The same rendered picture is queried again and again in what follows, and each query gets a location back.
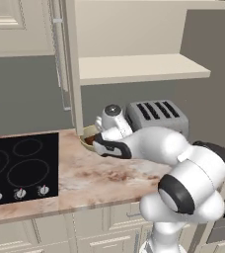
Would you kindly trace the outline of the black hob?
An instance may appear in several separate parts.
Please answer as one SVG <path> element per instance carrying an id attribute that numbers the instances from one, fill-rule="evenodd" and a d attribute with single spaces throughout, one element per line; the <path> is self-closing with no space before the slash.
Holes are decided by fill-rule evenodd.
<path id="1" fill-rule="evenodd" d="M 0 205 L 58 196 L 59 134 L 43 133 L 0 137 Z M 40 197 L 38 188 L 49 192 Z M 16 200 L 19 189 L 26 195 Z"/>

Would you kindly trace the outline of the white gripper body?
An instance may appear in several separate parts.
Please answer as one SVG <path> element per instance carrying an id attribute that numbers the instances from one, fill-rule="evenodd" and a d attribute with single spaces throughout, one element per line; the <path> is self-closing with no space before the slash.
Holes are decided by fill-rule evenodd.
<path id="1" fill-rule="evenodd" d="M 102 124 L 102 118 L 99 116 L 96 116 L 95 120 L 95 127 L 99 132 L 104 131 L 103 124 Z"/>

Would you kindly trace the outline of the grey four-slot toaster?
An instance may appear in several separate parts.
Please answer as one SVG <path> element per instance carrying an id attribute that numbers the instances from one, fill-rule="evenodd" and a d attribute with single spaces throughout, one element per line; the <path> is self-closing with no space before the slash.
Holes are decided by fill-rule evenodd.
<path id="1" fill-rule="evenodd" d="M 167 127 L 188 137 L 188 118 L 170 100 L 130 103 L 125 118 L 133 131 L 144 127 Z"/>

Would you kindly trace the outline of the cream open cabinet door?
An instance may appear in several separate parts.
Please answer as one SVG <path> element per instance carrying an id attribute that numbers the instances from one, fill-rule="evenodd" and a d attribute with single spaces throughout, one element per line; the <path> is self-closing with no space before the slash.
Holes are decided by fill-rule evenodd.
<path id="1" fill-rule="evenodd" d="M 61 91 L 63 110 L 70 111 L 71 110 L 71 95 L 70 95 L 70 88 L 69 88 L 68 65 L 67 65 L 67 56 L 66 56 L 66 50 L 65 50 L 65 39 L 64 39 L 64 30 L 63 30 L 64 25 L 63 25 L 61 0 L 50 0 L 50 9 L 51 9 L 51 23 L 52 23 L 53 18 L 58 18 L 62 20 L 60 23 L 56 25 L 61 76 L 62 76 L 62 87 L 60 88 L 60 91 Z"/>

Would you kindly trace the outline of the cream bowl with brown inside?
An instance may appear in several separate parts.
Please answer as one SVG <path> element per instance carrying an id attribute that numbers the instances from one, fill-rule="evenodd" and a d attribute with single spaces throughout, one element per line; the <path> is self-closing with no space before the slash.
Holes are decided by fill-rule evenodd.
<path id="1" fill-rule="evenodd" d="M 79 136 L 80 142 L 81 144 L 88 150 L 90 151 L 95 151 L 94 147 L 93 147 L 93 141 L 95 138 L 95 135 L 98 133 L 99 131 L 97 130 L 97 128 L 94 125 L 91 126 L 86 126 L 84 128 L 84 132 L 82 135 Z"/>

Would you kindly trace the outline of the cream open wall cabinet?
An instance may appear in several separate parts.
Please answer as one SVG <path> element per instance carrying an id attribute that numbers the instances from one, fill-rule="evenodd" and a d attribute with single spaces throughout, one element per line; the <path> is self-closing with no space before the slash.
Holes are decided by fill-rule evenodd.
<path id="1" fill-rule="evenodd" d="M 225 0 L 62 0 L 76 132 L 83 86 L 209 77 L 181 54 L 187 13 L 224 9 Z"/>

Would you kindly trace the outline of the cream closed wall cabinet door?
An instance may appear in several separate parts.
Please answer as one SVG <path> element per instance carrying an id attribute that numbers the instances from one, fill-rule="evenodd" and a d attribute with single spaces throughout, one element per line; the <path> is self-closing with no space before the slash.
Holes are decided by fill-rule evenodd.
<path id="1" fill-rule="evenodd" d="M 0 0 L 0 57 L 54 55 L 49 0 Z"/>

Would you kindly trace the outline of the cream drawer front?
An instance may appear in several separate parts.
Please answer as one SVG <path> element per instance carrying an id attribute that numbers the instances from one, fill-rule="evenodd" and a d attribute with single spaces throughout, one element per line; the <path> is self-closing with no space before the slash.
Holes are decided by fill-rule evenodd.
<path id="1" fill-rule="evenodd" d="M 107 229 L 120 230 L 146 223 L 139 210 L 139 203 L 129 203 L 105 208 Z"/>

